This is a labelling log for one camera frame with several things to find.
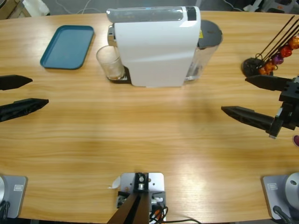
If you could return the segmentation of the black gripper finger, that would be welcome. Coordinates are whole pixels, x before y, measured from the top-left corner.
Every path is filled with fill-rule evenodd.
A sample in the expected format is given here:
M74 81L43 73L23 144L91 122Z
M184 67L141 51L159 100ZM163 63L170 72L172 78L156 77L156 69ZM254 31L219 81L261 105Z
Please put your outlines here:
M48 99L28 98L0 106L0 121L7 121L33 113L49 103Z
M33 80L20 75L0 76L0 89L2 91L20 88Z

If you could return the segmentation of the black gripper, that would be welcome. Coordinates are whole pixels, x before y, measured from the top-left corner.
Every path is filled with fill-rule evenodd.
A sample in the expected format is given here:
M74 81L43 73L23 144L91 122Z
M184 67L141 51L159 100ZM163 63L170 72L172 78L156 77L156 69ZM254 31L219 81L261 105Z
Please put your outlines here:
M293 79L255 75L245 79L254 86L270 91L281 91L279 101L282 105L275 117L260 114L240 106L222 106L221 109L233 119L264 130L269 137L276 138L281 127L295 130L299 127L299 77Z

